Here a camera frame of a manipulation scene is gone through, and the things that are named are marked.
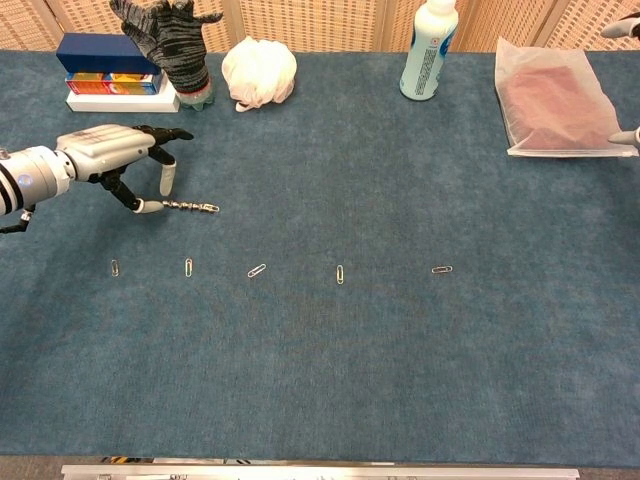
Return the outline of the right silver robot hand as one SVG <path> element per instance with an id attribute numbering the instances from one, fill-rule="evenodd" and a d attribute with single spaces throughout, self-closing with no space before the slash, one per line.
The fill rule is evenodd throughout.
<path id="1" fill-rule="evenodd" d="M 600 32 L 603 38 L 621 37 L 639 38 L 639 13 L 631 13 L 619 20 L 607 24 Z M 608 141 L 613 144 L 630 145 L 639 148 L 639 128 L 612 134 Z"/>

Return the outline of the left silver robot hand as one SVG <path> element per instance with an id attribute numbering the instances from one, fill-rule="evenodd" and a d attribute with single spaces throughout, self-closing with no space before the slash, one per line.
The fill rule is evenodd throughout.
<path id="1" fill-rule="evenodd" d="M 163 203 L 137 197 L 122 182 L 121 175 L 138 160 L 152 158 L 162 165 L 160 194 L 168 196 L 177 162 L 162 146 L 172 140 L 193 138 L 182 128 L 104 124 L 60 136 L 56 150 L 70 159 L 77 181 L 99 183 L 131 211 L 145 214 L 162 210 Z"/>

